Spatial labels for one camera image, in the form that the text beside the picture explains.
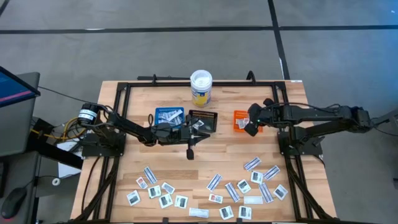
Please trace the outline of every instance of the small package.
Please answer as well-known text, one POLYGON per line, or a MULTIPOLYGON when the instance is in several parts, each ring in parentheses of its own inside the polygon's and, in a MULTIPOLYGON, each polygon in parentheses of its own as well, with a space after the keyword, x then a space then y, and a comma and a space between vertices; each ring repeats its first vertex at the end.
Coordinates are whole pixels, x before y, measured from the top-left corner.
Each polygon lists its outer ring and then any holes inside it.
POLYGON ((175 197, 175 207, 178 208, 187 208, 187 203, 188 203, 188 197, 177 195, 175 197))
POLYGON ((251 208, 239 206, 239 218, 251 220, 251 208))
POLYGON ((199 218, 208 218, 209 210, 208 209, 199 209, 199 208, 189 208, 189 216, 199 217, 199 218))
POLYGON ((162 184, 162 188, 167 192, 167 193, 169 193, 169 194, 173 194, 174 193, 174 187, 172 187, 170 184, 168 184, 168 183, 166 183, 166 182, 164 182, 163 184, 162 184))
POLYGON ((271 178, 275 177, 280 172, 280 169, 277 165, 274 165, 269 171, 264 174, 264 178, 266 180, 271 180, 271 178))
POLYGON ((244 196, 243 203, 244 204, 260 205, 260 204, 262 204, 262 197, 261 196, 244 196))
POLYGON ((257 183, 257 184, 261 184, 262 183, 262 173, 261 172, 257 172, 257 171, 251 172, 250 181, 254 182, 254 183, 257 183))
POLYGON ((223 196, 210 194, 209 195, 209 201, 217 202, 217 203, 223 203, 223 196))
POLYGON ((282 186, 282 184, 279 184, 278 187, 274 190, 274 195, 279 198, 279 200, 283 200, 285 196, 287 195, 287 190, 282 186))
POLYGON ((238 189, 241 190, 242 194, 248 193, 251 190, 248 182, 246 180, 241 180, 238 183, 238 189))
POLYGON ((156 185, 155 187, 148 188, 148 193, 149 193, 150 199, 159 197, 162 194, 162 192, 160 191, 159 185, 156 185))
POLYGON ((147 183, 144 181, 144 178, 139 177, 136 181, 140 188, 146 189, 148 187, 147 183))
POLYGON ((159 203, 161 208, 169 207, 173 204, 172 196, 170 194, 165 194, 159 198, 159 203))
POLYGON ((227 220, 229 218, 234 217, 234 213, 232 212, 231 206, 227 206, 224 208, 220 209, 220 215, 223 218, 223 220, 227 220))
POLYGON ((139 198, 138 191, 135 190, 127 195, 127 200, 130 203, 130 206, 135 205, 136 203, 140 202, 141 199, 139 198))

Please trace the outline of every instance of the black metal frame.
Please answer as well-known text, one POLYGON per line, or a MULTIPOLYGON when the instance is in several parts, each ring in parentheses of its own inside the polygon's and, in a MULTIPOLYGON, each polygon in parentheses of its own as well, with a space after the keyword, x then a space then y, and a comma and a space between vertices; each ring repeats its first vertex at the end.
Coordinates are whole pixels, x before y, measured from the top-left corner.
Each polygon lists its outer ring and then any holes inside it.
MULTIPOLYGON (((149 86, 158 86, 158 87, 190 86, 189 81, 185 81, 185 82, 170 82, 170 81, 169 82, 157 82, 157 80, 168 80, 168 78, 156 77, 156 75, 151 77, 151 79, 152 79, 152 81, 149 81, 149 82, 118 83, 118 87, 116 90, 116 97, 115 97, 115 101, 114 101, 114 107, 113 107, 114 110, 116 112, 118 112, 119 104, 121 101, 121 93, 122 93, 122 91, 125 91, 126 94, 124 96, 123 109, 122 109, 121 115, 124 118, 127 116, 127 109, 128 109, 128 105, 129 105, 129 97, 131 94, 131 88, 149 87, 149 86)), ((148 80, 148 78, 142 77, 141 80, 148 80)), ((243 82, 233 82, 233 81, 217 82, 217 81, 214 81, 213 86, 269 86, 272 88, 272 95, 273 95, 276 103, 279 102, 277 90, 280 90, 282 92, 282 97, 284 99, 284 102, 289 101, 288 97, 287 97, 285 82, 258 82, 258 81, 256 81, 256 78, 252 71, 250 71, 248 73, 246 80, 248 80, 248 81, 243 81, 243 82)), ((285 155, 284 157, 285 157, 286 164, 287 165, 291 164, 290 156, 285 155)), ((302 186, 305 189, 307 189, 307 184, 305 181, 305 175, 304 175, 304 170, 303 170, 303 165, 302 165, 300 155, 295 156, 295 160, 296 160, 299 179, 302 183, 302 186)), ((114 162, 114 164, 116 163, 118 166, 119 165, 119 157, 115 157, 113 162, 114 162)), ((101 176, 99 178, 99 187, 103 185, 104 180, 106 178, 106 173, 108 171, 108 164, 109 164, 109 157, 105 157, 102 168, 101 168, 101 176)), ((294 214, 295 214, 296 220, 298 221, 301 219, 301 214, 300 214, 299 200, 298 200, 297 192, 296 192, 296 188, 295 188, 295 182, 294 182, 294 179, 291 178, 291 176, 288 175, 288 178, 289 178, 290 192, 292 195, 292 202, 293 202, 293 206, 294 206, 294 214)), ((116 186, 116 178, 111 182, 111 184, 109 186, 108 202, 106 204, 106 214, 105 214, 104 219, 108 220, 109 222, 111 219, 115 186, 116 186)), ((304 198, 304 203, 305 203, 307 217, 309 219, 312 219, 313 218, 312 209, 311 209, 310 204, 306 198, 304 198)), ((95 207, 92 221, 99 219, 100 206, 101 206, 101 204, 99 203, 95 207)))

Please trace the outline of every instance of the gray floor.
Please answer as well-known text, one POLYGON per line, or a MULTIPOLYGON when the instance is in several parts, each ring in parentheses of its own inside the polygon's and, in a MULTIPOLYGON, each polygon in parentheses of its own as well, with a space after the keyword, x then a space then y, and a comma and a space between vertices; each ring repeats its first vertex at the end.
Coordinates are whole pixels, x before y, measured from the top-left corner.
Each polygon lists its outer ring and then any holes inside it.
MULTIPOLYGON (((398 2, 393 0, 274 2, 281 26, 398 24, 398 2)), ((271 24, 267 1, 261 0, 11 0, 0 17, 0 29, 271 24)), ((398 30, 281 35, 291 79, 304 81, 310 103, 359 105, 372 116, 398 108, 398 30)), ((1 66, 14 73, 40 72, 40 85, 90 101, 97 100, 103 80, 154 73, 188 77, 206 69, 215 79, 242 79, 253 70, 257 79, 282 78, 272 31, 2 35, 0 49, 1 66)), ((34 114, 58 124, 76 116, 80 106, 43 90, 34 114)), ((390 131, 388 125, 381 129, 390 131)), ((392 178, 398 177, 397 138, 376 131, 339 133, 322 146, 338 216, 396 223, 398 190, 392 178)), ((54 166, 43 161, 47 169, 42 173, 54 172, 49 169, 54 166)), ((41 199, 40 219, 68 219, 77 180, 69 181, 62 194, 41 199)), ((44 189, 43 195, 57 192, 44 189)))

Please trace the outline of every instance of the cable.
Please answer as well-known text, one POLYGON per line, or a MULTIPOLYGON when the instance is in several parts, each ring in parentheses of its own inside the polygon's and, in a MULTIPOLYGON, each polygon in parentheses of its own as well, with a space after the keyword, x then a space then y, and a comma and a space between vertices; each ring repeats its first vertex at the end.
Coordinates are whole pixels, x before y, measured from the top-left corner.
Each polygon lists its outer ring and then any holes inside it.
POLYGON ((395 137, 398 137, 398 134, 391 134, 391 133, 387 133, 387 132, 385 132, 385 131, 381 131, 380 129, 378 129, 377 127, 373 127, 374 129, 376 129, 377 131, 380 131, 381 133, 384 133, 384 134, 388 134, 388 135, 390 135, 390 136, 395 136, 395 137))
POLYGON ((85 197, 86 197, 86 193, 87 193, 88 183, 90 183, 91 175, 93 174, 93 170, 94 170, 95 164, 97 164, 97 162, 98 162, 99 159, 100 159, 100 157, 98 156, 98 157, 96 158, 96 160, 94 161, 93 166, 91 167, 90 173, 88 174, 87 184, 86 184, 86 187, 85 187, 85 191, 84 191, 84 193, 83 193, 83 200, 82 200, 82 202, 81 202, 81 213, 82 213, 82 214, 83 214, 83 212, 84 212, 84 207, 85 207, 85 197))
POLYGON ((326 167, 325 162, 323 161, 323 159, 319 158, 319 156, 317 156, 317 155, 313 155, 313 156, 315 156, 315 158, 317 158, 319 161, 321 161, 323 166, 326 167))
POLYGON ((42 88, 43 90, 51 91, 51 92, 53 92, 53 93, 56 93, 56 94, 59 94, 59 95, 61 95, 61 96, 65 96, 65 97, 68 97, 68 98, 71 98, 71 99, 74 99, 74 100, 77 100, 77 101, 80 101, 80 102, 96 104, 96 103, 92 103, 92 102, 90 102, 90 101, 81 100, 81 99, 78 99, 78 98, 75 98, 75 97, 72 97, 72 96, 68 96, 68 95, 66 95, 66 94, 63 94, 63 93, 60 93, 60 92, 57 92, 57 91, 55 91, 55 90, 51 90, 51 89, 49 89, 49 88, 45 88, 45 87, 42 87, 42 86, 39 86, 39 88, 42 88))

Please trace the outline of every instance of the wooden table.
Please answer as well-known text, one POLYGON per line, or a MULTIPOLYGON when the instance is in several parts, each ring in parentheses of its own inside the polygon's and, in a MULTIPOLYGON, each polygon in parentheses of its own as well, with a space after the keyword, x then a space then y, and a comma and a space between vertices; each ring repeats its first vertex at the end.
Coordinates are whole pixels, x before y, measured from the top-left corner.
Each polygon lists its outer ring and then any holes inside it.
MULTIPOLYGON (((114 81, 103 82, 98 103, 113 105, 117 83, 114 81)), ((290 102, 307 103, 303 83, 286 81, 286 87, 290 102)), ((228 205, 233 208, 234 218, 227 221, 234 222, 238 217, 239 206, 243 205, 243 195, 236 184, 240 180, 246 179, 252 188, 246 195, 261 195, 258 185, 250 182, 250 172, 243 169, 243 165, 256 156, 260 157, 262 163, 255 170, 266 172, 274 165, 278 165, 281 169, 281 172, 272 180, 266 181, 269 190, 273 192, 279 184, 282 184, 290 192, 285 161, 279 154, 277 129, 264 128, 264 132, 258 133, 255 137, 233 131, 233 111, 247 110, 252 103, 261 105, 265 98, 272 98, 271 88, 266 86, 213 87, 211 95, 211 104, 204 110, 218 113, 217 132, 194 147, 194 161, 187 160, 186 145, 145 147, 136 138, 127 137, 125 154, 121 157, 119 164, 111 215, 112 222, 161 222, 163 217, 169 217, 170 222, 222 222, 219 208, 228 205), (148 191, 140 189, 136 183, 136 179, 142 176, 150 184, 144 175, 146 166, 152 169, 159 180, 155 185, 167 182, 176 188, 172 195, 173 201, 176 195, 184 195, 189 198, 187 209, 176 208, 173 205, 161 209, 158 198, 149 199, 148 191), (223 180, 213 193, 224 197, 221 205, 208 200, 210 191, 206 189, 211 178, 217 173, 223 176, 223 180), (233 183, 241 196, 237 203, 232 201, 225 189, 224 185, 228 182, 233 183), (130 207, 126 195, 133 190, 138 190, 141 202, 130 207), (209 219, 189 217, 190 207, 209 209, 209 219)), ((186 114, 190 109, 200 110, 191 102, 190 87, 132 88, 129 100, 127 119, 143 126, 148 126, 147 116, 150 113, 154 114, 157 107, 182 106, 185 108, 186 114)), ((95 158, 89 158, 84 161, 71 218, 75 218, 81 213, 83 191, 94 160, 95 158)), ((336 212, 322 163, 313 156, 302 156, 302 160, 309 191, 324 210, 335 217, 336 212)), ((85 206, 97 191, 101 165, 102 158, 94 168, 85 206)), ((299 189, 297 191, 301 203, 301 214, 302 217, 305 217, 302 194, 299 189)), ((290 193, 283 201, 274 195, 273 197, 272 203, 249 205, 252 208, 252 221, 295 220, 290 193)), ((107 198, 108 193, 106 192, 101 204, 100 218, 104 217, 107 198)))

